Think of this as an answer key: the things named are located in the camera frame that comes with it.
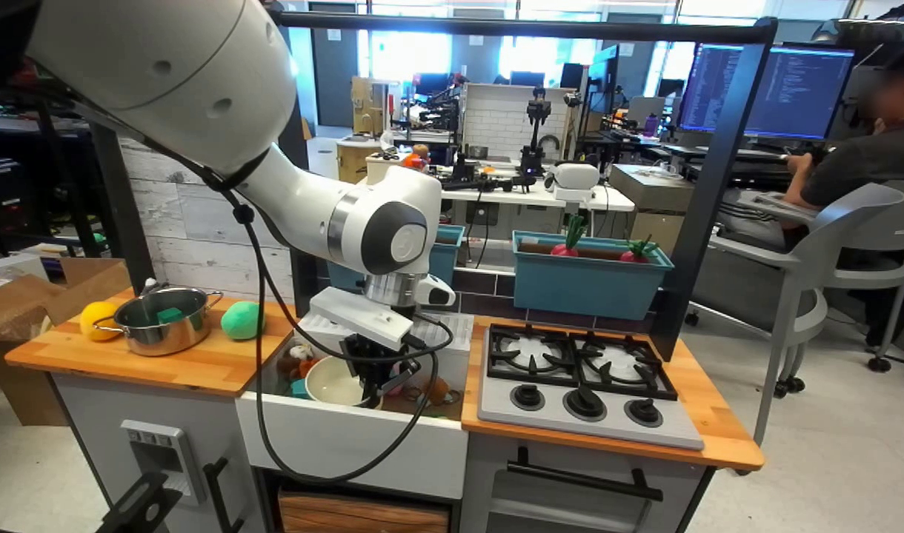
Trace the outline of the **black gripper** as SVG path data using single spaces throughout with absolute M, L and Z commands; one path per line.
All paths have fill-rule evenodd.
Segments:
M 414 358 L 410 358 L 407 353 L 380 345 L 362 333 L 345 336 L 342 348 L 351 358 L 351 367 L 357 370 L 357 378 L 362 385 L 362 400 L 359 400 L 362 407 L 376 406 L 374 388 L 382 388 L 391 378 L 397 378 L 391 400 L 414 403 L 414 395 L 419 395 L 414 373 L 422 370 L 422 364 Z

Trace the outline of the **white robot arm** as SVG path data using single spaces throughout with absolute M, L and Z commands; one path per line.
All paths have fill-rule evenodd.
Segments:
M 367 395 L 422 353 L 410 310 L 447 289 L 429 273 L 441 184 L 404 164 L 348 184 L 284 157 L 296 82 L 262 0 L 38 0 L 28 59 L 193 167 L 239 225 L 385 284 L 385 298 L 337 286 L 311 298 L 362 344 L 351 367 Z

